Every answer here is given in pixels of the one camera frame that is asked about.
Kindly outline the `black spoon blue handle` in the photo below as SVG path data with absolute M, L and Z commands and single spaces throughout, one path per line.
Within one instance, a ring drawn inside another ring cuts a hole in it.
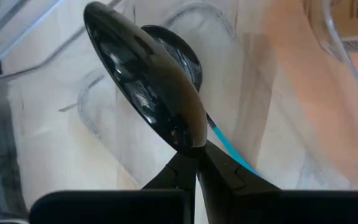
M 201 62 L 193 49 L 176 33 L 156 25 L 142 26 L 141 29 L 148 33 L 156 42 L 158 42 L 176 61 L 184 71 L 186 77 L 192 82 L 197 91 L 200 90 L 203 82 L 203 71 Z M 206 113 L 209 127 L 214 131 L 229 155 L 248 171 L 258 175 L 251 165 L 246 162 L 238 151 L 232 146 L 223 132 L 217 127 L 216 123 Z
M 195 157 L 207 141 L 198 91 L 173 57 L 141 27 L 101 2 L 86 5 L 91 43 L 111 79 L 174 150 Z

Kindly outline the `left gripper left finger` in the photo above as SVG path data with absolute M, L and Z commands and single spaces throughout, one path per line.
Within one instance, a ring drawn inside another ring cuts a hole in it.
M 179 153 L 140 190 L 62 190 L 39 198 L 30 224 L 193 224 L 197 161 Z

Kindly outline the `orange flat mat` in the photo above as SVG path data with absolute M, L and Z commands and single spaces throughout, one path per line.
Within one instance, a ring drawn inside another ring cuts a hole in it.
M 263 25 L 316 133 L 316 155 L 358 188 L 358 52 L 344 47 L 331 0 L 268 0 Z

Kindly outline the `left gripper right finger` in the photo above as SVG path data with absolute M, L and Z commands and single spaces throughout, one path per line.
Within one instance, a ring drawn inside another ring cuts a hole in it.
M 210 224 L 358 224 L 358 191 L 280 189 L 210 141 L 198 178 Z

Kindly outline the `small clear plastic container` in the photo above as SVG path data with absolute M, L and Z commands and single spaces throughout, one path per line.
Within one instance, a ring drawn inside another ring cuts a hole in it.
M 138 189 L 174 155 L 98 61 L 92 0 L 0 0 L 0 212 L 56 190 Z M 203 68 L 200 97 L 238 153 L 282 189 L 358 190 L 318 138 L 264 31 L 269 0 L 96 0 L 164 26 Z

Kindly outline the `white-lidded spice jar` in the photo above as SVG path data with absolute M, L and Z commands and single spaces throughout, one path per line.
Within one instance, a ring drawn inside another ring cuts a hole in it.
M 344 47 L 358 52 L 358 0 L 331 0 L 331 12 Z

